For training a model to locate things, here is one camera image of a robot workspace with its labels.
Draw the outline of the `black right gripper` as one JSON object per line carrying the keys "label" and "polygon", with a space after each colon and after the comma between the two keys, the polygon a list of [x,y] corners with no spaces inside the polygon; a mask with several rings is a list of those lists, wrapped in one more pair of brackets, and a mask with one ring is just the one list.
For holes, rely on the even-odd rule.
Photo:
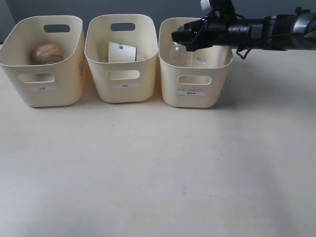
{"label": "black right gripper", "polygon": [[183,45],[187,51],[196,51],[212,46],[248,45],[251,43],[251,32],[248,19],[229,17],[223,20],[209,15],[180,26],[171,36],[173,42]]}

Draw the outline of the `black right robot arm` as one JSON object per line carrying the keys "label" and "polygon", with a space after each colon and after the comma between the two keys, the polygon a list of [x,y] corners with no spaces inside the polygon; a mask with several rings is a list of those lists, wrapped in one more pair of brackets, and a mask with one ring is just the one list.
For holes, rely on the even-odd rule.
{"label": "black right robot arm", "polygon": [[315,50],[316,14],[297,8],[293,15],[272,15],[263,19],[239,18],[233,11],[212,10],[205,17],[184,24],[171,34],[172,40],[196,51],[228,46],[239,52],[262,49],[274,51]]}

